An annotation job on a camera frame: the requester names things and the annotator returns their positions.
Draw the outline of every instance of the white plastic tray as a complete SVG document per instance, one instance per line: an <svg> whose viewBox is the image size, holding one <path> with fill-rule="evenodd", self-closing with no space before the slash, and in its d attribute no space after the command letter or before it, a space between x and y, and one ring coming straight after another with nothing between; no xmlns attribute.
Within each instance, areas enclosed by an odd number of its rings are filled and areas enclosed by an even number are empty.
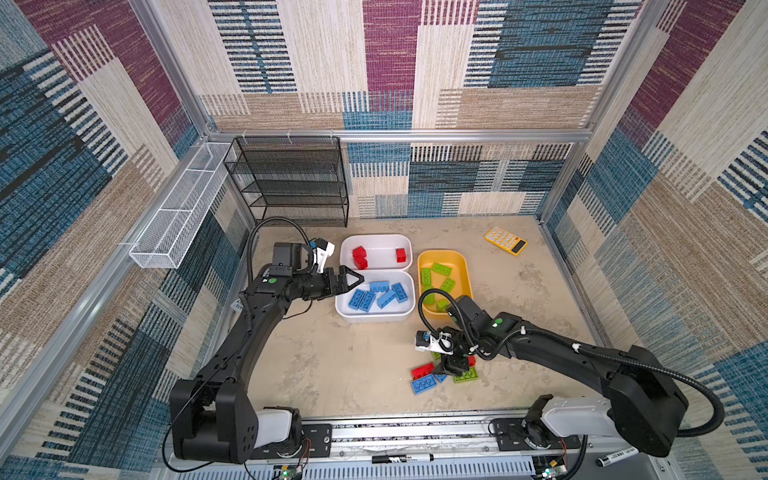
<svg viewBox="0 0 768 480"><path fill-rule="evenodd" d="M343 316L347 322L350 323L362 323L362 322L402 322L408 315L411 314L416 307L416 294L413 286L413 278L402 270L360 270L366 281L357 286L357 289L368 291L370 289L371 282L378 282L381 280L388 280L389 285L393 283L400 283L402 288L406 291L408 299L403 303L398 303L397 299L389 302L389 305L384 309L380 309L376 301L383 293L376 294L376 300L373 300L371 311L366 313L362 310L355 310L349 306L349 301L352 299L352 295L355 294L355 290L344 293L336 297L336 311L339 315Z"/></svg>
<svg viewBox="0 0 768 480"><path fill-rule="evenodd" d="M341 257L339 262L350 268L356 269L352 250L357 247L366 249L368 268L360 270L365 275L372 270L407 270L413 261L411 240L399 233L381 233L376 235L352 235L341 244ZM406 249L406 261L397 263L395 250Z"/></svg>

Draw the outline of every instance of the tray containing blue blocks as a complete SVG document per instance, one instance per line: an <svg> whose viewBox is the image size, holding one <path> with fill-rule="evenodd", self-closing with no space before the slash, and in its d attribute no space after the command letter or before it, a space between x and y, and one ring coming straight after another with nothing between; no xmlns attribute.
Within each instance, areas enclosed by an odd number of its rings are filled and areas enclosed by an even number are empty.
<svg viewBox="0 0 768 480"><path fill-rule="evenodd" d="M365 282L336 297L336 311L350 323L402 322L416 306L413 278L403 270L364 270Z"/></svg>

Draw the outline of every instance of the white wire basket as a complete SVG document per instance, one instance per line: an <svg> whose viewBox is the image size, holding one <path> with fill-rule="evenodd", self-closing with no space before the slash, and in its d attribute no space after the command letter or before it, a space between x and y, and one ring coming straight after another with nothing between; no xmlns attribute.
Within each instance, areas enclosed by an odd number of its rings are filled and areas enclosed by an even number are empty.
<svg viewBox="0 0 768 480"><path fill-rule="evenodd" d="M184 169L161 207L131 248L141 268L178 268L197 235L214 198L227 178L230 144L204 144Z"/></svg>

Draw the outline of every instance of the calculator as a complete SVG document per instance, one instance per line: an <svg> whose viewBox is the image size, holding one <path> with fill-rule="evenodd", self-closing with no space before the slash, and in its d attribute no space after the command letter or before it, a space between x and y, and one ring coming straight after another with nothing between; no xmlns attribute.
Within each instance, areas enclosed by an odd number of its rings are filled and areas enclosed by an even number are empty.
<svg viewBox="0 0 768 480"><path fill-rule="evenodd" d="M515 256L519 255L525 246L528 245L528 242L501 227L493 227L488 230L485 234L485 239Z"/></svg>

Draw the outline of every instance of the wire shelf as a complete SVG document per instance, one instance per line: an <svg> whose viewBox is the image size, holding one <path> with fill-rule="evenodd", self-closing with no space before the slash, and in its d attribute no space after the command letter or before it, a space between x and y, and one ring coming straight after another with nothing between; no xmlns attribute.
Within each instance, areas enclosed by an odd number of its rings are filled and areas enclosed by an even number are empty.
<svg viewBox="0 0 768 480"><path fill-rule="evenodd" d="M254 220L282 216L304 227L346 227L349 195L338 138L237 137L230 151L224 166Z"/></svg>
<svg viewBox="0 0 768 480"><path fill-rule="evenodd" d="M227 178L230 144L206 143L141 232L129 255L141 268L178 268Z"/></svg>

